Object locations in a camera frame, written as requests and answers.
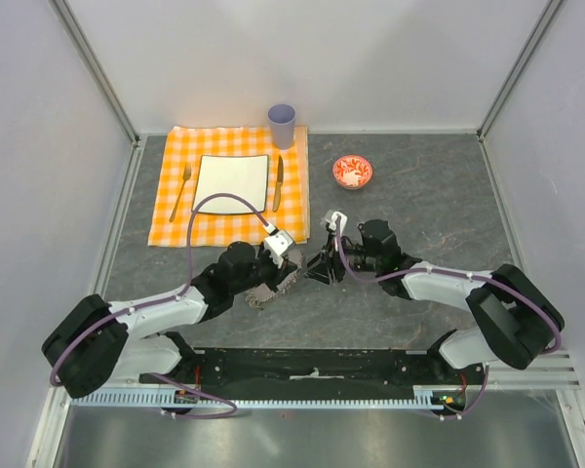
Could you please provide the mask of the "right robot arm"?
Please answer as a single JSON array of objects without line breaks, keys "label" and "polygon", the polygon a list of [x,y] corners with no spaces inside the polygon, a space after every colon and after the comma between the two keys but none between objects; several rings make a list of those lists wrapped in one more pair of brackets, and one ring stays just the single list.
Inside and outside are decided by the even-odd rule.
[{"label": "right robot arm", "polygon": [[446,384],[471,365],[500,361],[524,370],[562,344],[565,321],[526,274],[513,264],[493,271],[434,265],[404,253],[385,220],[359,224],[359,243],[344,235],[345,214],[332,211],[322,223],[328,239],[309,264],[307,277],[330,285],[345,277],[377,284],[390,296],[429,301],[466,311],[475,324],[439,338],[427,371]]}]

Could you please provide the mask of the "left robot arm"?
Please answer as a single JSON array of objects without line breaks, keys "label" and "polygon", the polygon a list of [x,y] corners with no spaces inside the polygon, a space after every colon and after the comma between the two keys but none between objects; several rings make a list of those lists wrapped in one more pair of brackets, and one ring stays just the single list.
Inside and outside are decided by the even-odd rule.
[{"label": "left robot arm", "polygon": [[260,305],[291,286],[304,265],[298,249],[275,258],[264,246],[235,242],[189,283],[169,292],[111,302],[88,295],[42,344],[52,367],[50,382],[72,398],[151,372],[186,382],[195,362],[176,327],[220,316],[239,294]]}]

